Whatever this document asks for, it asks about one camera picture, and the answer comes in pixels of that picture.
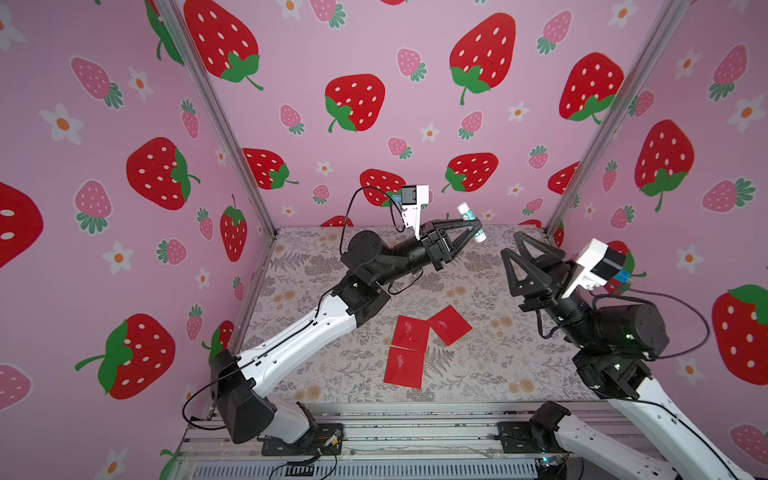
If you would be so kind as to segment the red envelope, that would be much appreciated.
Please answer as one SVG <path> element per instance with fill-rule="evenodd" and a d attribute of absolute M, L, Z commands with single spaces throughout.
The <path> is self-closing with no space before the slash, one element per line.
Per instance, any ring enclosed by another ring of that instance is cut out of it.
<path fill-rule="evenodd" d="M 391 345 L 393 347 L 426 352 L 431 328 L 427 321 L 406 317 L 398 317 Z"/>
<path fill-rule="evenodd" d="M 472 330 L 472 326 L 452 305 L 439 311 L 427 323 L 446 346 L 451 346 Z"/>
<path fill-rule="evenodd" d="M 421 389 L 424 363 L 424 352 L 391 347 L 388 354 L 384 382 L 396 386 Z"/>

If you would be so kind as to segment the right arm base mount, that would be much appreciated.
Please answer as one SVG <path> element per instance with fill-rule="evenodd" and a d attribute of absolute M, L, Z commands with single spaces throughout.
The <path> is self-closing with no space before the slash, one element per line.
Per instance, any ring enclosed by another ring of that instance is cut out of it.
<path fill-rule="evenodd" d="M 497 434 L 506 454 L 553 454 L 565 453 L 556 440 L 555 433 L 560 430 L 564 418 L 571 417 L 571 412 L 553 401 L 544 402 L 524 422 L 499 422 Z"/>

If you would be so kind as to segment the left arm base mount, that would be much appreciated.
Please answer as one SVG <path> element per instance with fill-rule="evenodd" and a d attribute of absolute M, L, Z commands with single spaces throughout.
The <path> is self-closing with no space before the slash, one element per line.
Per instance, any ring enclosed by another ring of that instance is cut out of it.
<path fill-rule="evenodd" d="M 262 456 L 295 457 L 339 454 L 345 435 L 342 423 L 318 423 L 303 403 L 296 402 L 279 406 L 261 437 Z"/>

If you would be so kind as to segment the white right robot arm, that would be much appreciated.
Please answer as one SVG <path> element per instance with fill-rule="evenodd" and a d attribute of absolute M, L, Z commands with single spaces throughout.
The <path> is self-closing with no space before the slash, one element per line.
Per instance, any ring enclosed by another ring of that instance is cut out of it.
<path fill-rule="evenodd" d="M 587 426 L 567 407 L 544 402 L 529 420 L 534 449 L 554 447 L 580 456 L 621 479 L 748 479 L 750 473 L 718 449 L 676 406 L 650 364 L 669 343 L 658 307 L 620 297 L 600 308 L 581 295 L 627 281 L 626 253 L 593 239 L 574 260 L 524 232 L 501 258 L 512 296 L 524 312 L 548 315 L 554 331 L 577 347 L 573 358 L 585 386 L 619 411 L 662 455 L 655 460 Z"/>

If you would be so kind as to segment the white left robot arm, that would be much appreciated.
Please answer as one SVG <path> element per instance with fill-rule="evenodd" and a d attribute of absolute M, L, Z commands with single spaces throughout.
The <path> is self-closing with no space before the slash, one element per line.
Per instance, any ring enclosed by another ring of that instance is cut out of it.
<path fill-rule="evenodd" d="M 481 228 L 477 219 L 435 220 L 419 237 L 395 246 L 370 230 L 355 234 L 341 255 L 345 276 L 313 311 L 255 348 L 214 355 L 211 398 L 231 441 L 266 435 L 288 445 L 309 443 L 317 429 L 313 416 L 300 403 L 270 401 L 274 387 L 327 344 L 376 316 L 391 298 L 390 284 L 427 266 L 441 270 Z"/>

